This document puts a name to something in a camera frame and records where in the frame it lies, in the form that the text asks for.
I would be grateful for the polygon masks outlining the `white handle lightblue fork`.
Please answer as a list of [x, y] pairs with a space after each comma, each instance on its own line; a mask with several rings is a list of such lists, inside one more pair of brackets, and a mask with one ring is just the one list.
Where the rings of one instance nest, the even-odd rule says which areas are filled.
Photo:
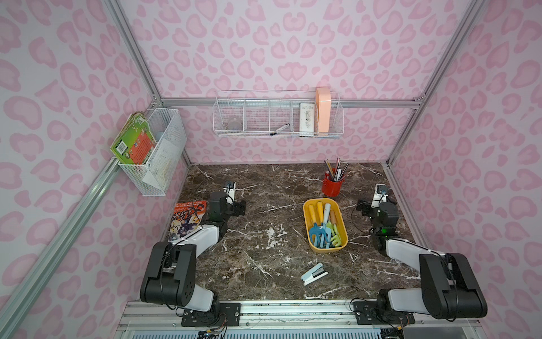
[[325, 236], [321, 237], [320, 240], [320, 248], [323, 249], [329, 249], [330, 248], [330, 240], [332, 237], [331, 228], [328, 226], [328, 222], [330, 221], [330, 209], [331, 205], [329, 203], [324, 204], [324, 223], [320, 226], [321, 230], [323, 230], [323, 234]]

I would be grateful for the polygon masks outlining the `yellow handle teal fork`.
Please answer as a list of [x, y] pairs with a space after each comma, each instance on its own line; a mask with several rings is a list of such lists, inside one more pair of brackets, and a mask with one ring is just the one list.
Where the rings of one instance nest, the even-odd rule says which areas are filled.
[[313, 223], [313, 227], [309, 230], [310, 240], [314, 247], [318, 247], [320, 244], [322, 233], [321, 228], [318, 225], [318, 219], [316, 217], [316, 210], [314, 208], [314, 205], [309, 206], [309, 215]]

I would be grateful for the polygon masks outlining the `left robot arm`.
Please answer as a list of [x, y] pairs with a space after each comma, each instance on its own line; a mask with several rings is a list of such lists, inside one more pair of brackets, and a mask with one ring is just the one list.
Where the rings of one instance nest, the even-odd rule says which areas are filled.
[[245, 200], [236, 201], [236, 182], [228, 181], [207, 201], [201, 229], [183, 240], [156, 243], [150, 253], [140, 289], [140, 300], [169, 309], [183, 309], [196, 316], [215, 319], [220, 301], [211, 290], [196, 284], [196, 261], [226, 235], [231, 217], [243, 216]]

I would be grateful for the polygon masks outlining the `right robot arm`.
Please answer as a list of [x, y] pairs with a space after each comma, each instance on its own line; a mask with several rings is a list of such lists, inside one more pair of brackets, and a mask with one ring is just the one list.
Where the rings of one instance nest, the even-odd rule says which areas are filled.
[[455, 321], [487, 315], [486, 298], [465, 255], [442, 253], [400, 237], [398, 207], [386, 185], [375, 185], [372, 199], [359, 201], [357, 209], [370, 218], [369, 234], [376, 251], [417, 271], [421, 281], [420, 288], [381, 290], [378, 316], [418, 313]]

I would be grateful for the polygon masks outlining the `yellow storage box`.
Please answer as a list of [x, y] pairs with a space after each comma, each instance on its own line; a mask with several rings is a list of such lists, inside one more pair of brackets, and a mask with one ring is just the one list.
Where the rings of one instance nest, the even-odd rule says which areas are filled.
[[349, 238], [342, 212], [332, 199], [309, 199], [303, 205], [306, 235], [310, 248], [317, 253], [340, 251]]

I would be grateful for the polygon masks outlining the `pink box on shelf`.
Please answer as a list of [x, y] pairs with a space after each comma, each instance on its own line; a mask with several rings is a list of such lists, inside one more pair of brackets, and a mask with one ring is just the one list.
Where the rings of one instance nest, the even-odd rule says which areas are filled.
[[329, 88], [320, 87], [316, 89], [316, 108], [318, 111], [318, 133], [326, 135], [330, 128], [330, 113], [332, 98]]

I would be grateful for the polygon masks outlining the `red comic book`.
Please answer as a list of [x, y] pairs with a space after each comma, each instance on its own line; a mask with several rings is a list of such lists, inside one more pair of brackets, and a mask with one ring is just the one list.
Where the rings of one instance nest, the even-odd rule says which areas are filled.
[[206, 201], [177, 203], [174, 207], [168, 240], [170, 242], [185, 240], [199, 231], [206, 209]]

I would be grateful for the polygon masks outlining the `pencils in cup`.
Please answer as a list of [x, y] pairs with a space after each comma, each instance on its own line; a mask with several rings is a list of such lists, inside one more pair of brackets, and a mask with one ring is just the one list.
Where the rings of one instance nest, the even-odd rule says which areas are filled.
[[328, 160], [325, 160], [324, 164], [327, 167], [327, 178], [331, 182], [341, 182], [346, 176], [350, 162], [342, 162], [339, 158], [337, 158], [335, 161], [335, 165], [333, 165]]

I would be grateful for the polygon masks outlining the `red pencil cup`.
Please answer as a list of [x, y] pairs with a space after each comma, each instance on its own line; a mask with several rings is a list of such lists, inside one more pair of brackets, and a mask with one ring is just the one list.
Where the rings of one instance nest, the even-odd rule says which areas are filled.
[[344, 179], [340, 179], [340, 181], [338, 182], [333, 181], [330, 176], [330, 172], [327, 171], [323, 178], [323, 184], [322, 184], [323, 194], [327, 197], [338, 196], [340, 194], [343, 182], [344, 182]]

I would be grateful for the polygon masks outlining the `grey round object on shelf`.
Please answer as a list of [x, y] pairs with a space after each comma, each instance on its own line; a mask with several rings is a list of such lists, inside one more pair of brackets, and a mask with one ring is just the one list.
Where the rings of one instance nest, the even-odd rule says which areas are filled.
[[232, 117], [227, 122], [227, 131], [242, 131], [243, 130], [243, 122], [238, 117]]

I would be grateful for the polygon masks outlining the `white mesh side basket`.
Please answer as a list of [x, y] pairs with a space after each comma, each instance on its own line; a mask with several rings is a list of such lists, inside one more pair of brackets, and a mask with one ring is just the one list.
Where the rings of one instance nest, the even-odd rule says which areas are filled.
[[144, 196], [164, 196], [187, 142], [179, 110], [156, 108], [146, 117], [157, 145], [144, 165], [120, 168]]

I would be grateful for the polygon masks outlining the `white blue stapler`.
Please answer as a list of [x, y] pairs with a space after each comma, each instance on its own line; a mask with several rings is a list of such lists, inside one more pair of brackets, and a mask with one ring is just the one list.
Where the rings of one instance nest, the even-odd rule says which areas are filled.
[[309, 269], [301, 276], [301, 281], [304, 286], [307, 286], [326, 275], [328, 275], [328, 272], [323, 268], [323, 264], [317, 263], [313, 268]]

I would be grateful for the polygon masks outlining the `black white marker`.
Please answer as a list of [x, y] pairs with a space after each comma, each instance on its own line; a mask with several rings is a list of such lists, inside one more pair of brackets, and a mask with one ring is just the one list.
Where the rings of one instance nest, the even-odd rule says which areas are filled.
[[270, 137], [278, 135], [279, 132], [289, 131], [289, 128], [290, 128], [290, 124], [284, 124], [283, 126], [279, 127], [275, 131], [271, 131], [270, 132]]

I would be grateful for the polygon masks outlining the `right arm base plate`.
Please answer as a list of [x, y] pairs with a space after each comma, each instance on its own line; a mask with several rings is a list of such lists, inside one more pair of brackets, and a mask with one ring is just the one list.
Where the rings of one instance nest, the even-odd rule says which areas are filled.
[[416, 323], [413, 313], [382, 310], [377, 302], [355, 299], [349, 307], [358, 325], [409, 326]]

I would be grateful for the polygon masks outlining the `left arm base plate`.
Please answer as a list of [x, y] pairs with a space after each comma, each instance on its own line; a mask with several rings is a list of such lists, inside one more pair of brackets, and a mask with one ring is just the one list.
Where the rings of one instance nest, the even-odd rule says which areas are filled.
[[182, 327], [213, 327], [223, 323], [227, 326], [239, 325], [241, 304], [238, 302], [219, 302], [208, 312], [184, 310]]

